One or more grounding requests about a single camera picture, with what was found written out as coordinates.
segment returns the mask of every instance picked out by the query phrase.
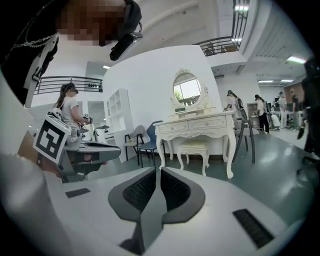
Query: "gray chair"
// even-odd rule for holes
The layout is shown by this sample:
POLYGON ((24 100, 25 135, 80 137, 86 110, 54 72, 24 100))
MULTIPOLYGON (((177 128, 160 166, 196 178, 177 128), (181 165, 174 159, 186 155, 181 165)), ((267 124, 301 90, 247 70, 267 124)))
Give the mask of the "gray chair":
POLYGON ((259 131, 257 129, 252 128, 251 122, 250 122, 250 120, 248 120, 246 111, 244 109, 241 109, 240 113, 241 113, 242 117, 234 120, 234 128, 235 128, 234 134, 237 137, 239 137, 239 140, 238 140, 238 143, 236 144, 236 148, 235 148, 232 162, 234 162, 237 157, 242 137, 244 137, 246 151, 249 151, 247 137, 250 137, 251 138, 251 147, 252 147, 252 163, 254 164, 256 162, 254 135, 259 134, 259 131))
POLYGON ((142 125, 138 125, 134 129, 134 131, 132 133, 126 134, 124 136, 125 157, 126 157, 127 161, 128 161, 128 149, 127 149, 127 147, 133 147, 135 153, 138 156, 138 165, 139 165, 138 146, 145 143, 144 139, 143 139, 145 134, 146 134, 146 129, 142 125))
MULTIPOLYGON (((141 168, 144 167, 144 164, 142 162, 142 154, 141 154, 141 150, 145 150, 146 152, 148 152, 148 150, 151 151, 152 153, 152 159, 153 159, 153 165, 154 167, 156 167, 156 159, 155 159, 155 150, 157 149, 157 136, 156 136, 156 127, 154 126, 154 124, 156 123, 161 123, 163 121, 155 121, 153 122, 149 128, 146 130, 146 133, 148 134, 150 141, 143 144, 143 145, 139 145, 138 146, 138 165, 139 165, 139 156, 140 156, 140 160, 141 160, 141 168)), ((166 160, 166 149, 165 149, 165 140, 162 140, 161 142, 162 146, 163 146, 163 152, 164 152, 164 160, 166 160)))

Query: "black pants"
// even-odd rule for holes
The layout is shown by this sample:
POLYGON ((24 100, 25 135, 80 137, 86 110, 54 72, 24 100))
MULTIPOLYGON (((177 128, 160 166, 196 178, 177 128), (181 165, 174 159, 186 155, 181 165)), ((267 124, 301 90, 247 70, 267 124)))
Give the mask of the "black pants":
POLYGON ((269 133, 269 123, 267 119, 267 114, 265 112, 262 115, 259 115, 259 122, 260 122, 260 129, 262 129, 263 131, 265 126, 265 131, 269 133))

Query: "mirror frame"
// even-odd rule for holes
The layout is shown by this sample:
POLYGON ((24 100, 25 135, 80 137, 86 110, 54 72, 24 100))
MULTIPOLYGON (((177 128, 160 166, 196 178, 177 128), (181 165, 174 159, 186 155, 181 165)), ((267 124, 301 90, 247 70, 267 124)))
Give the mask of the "mirror frame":
POLYGON ((175 106, 177 106, 177 107, 185 108, 185 110, 195 109, 195 108, 202 102, 202 100, 203 100, 204 90, 205 90, 205 87, 204 87, 203 83, 201 83, 201 82, 199 81, 199 79, 198 79, 190 70, 181 68, 181 69, 179 69, 179 71, 178 71, 178 72, 175 74, 175 76, 174 76, 173 86, 172 86, 172 93, 173 93, 173 97, 172 97, 173 102, 172 102, 172 103, 173 103, 175 106), (198 100, 197 100, 194 104, 192 104, 192 105, 190 105, 190 106, 186 106, 186 105, 180 103, 180 102, 177 100, 176 95, 175 95, 175 81, 177 80, 177 78, 178 78, 180 75, 183 75, 183 74, 190 74, 190 75, 194 76, 194 77, 198 80, 199 85, 200 85, 200 88, 201 88, 201 92, 200 92, 200 96, 199 96, 198 100))

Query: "white pants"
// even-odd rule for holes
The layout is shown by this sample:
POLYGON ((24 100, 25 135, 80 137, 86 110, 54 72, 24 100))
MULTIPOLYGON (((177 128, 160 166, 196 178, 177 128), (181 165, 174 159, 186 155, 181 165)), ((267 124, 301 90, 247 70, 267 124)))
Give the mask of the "white pants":
POLYGON ((281 111, 281 128, 287 126, 287 114, 285 111, 281 111))

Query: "hair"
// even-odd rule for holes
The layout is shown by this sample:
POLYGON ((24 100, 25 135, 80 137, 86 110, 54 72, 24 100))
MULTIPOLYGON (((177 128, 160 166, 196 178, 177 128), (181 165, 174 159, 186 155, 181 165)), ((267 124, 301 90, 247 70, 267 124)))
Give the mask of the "hair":
POLYGON ((263 98, 261 98, 258 94, 254 95, 255 99, 260 99, 262 100, 263 102, 265 102, 265 100, 263 98))
POLYGON ((233 97, 238 98, 238 96, 235 95, 232 90, 228 90, 227 96, 229 96, 229 94, 232 94, 233 97))
POLYGON ((62 106, 62 104, 64 102, 64 99, 66 97, 67 91, 70 90, 73 87, 75 87, 75 85, 72 82, 63 84, 61 86, 61 88, 60 88, 60 96, 59 96, 57 102, 54 104, 54 106, 56 108, 58 108, 58 109, 61 108, 61 106, 62 106))

